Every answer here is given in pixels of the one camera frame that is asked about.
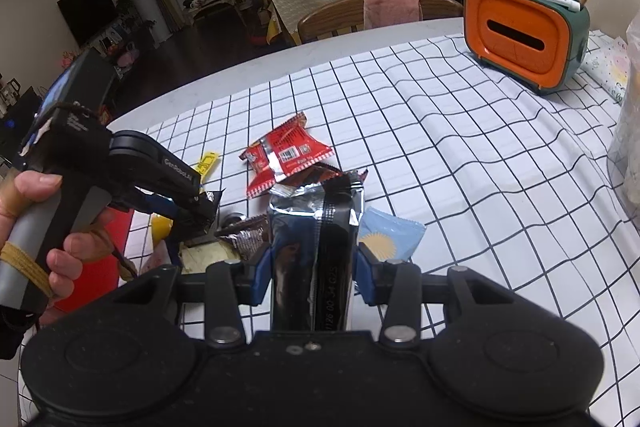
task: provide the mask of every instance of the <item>wooden chair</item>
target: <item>wooden chair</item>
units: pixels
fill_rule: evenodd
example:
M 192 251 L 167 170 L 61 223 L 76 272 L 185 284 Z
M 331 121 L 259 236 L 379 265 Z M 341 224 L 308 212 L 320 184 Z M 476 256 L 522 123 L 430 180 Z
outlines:
M 463 7 L 454 0 L 420 0 L 422 20 L 462 17 Z M 303 44 L 317 41 L 318 36 L 351 28 L 358 31 L 364 24 L 364 0 L 341 0 L 317 9 L 298 23 L 298 34 Z

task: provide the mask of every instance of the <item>yellow tag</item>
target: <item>yellow tag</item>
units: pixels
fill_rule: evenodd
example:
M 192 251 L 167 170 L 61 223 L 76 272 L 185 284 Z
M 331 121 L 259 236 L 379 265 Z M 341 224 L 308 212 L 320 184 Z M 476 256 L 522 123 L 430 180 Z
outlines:
M 200 158 L 198 164 L 194 167 L 194 170 L 200 175 L 200 183 L 204 183 L 204 178 L 209 174 L 213 164 L 220 158 L 220 154 L 217 152 L 206 152 L 204 156 Z

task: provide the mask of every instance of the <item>pink towel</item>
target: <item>pink towel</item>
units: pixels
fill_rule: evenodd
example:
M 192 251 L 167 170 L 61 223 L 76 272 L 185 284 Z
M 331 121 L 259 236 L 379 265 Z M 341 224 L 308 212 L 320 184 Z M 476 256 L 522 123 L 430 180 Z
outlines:
M 420 0 L 364 0 L 364 29 L 418 22 Z

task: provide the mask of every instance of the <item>blue snack packet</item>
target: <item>blue snack packet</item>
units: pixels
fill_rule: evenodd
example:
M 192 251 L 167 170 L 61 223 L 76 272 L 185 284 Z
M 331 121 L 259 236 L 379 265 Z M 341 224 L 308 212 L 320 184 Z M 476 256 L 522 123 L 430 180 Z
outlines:
M 392 216 L 370 206 L 360 220 L 358 244 L 367 245 L 379 261 L 408 261 L 425 230 L 422 223 Z

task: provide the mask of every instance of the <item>black snack packet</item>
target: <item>black snack packet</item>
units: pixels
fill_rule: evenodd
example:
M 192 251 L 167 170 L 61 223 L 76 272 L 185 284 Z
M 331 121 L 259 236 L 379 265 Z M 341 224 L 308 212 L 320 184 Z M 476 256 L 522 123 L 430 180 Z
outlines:
M 275 185 L 271 192 L 272 330 L 345 330 L 362 180 L 349 172 L 296 190 Z

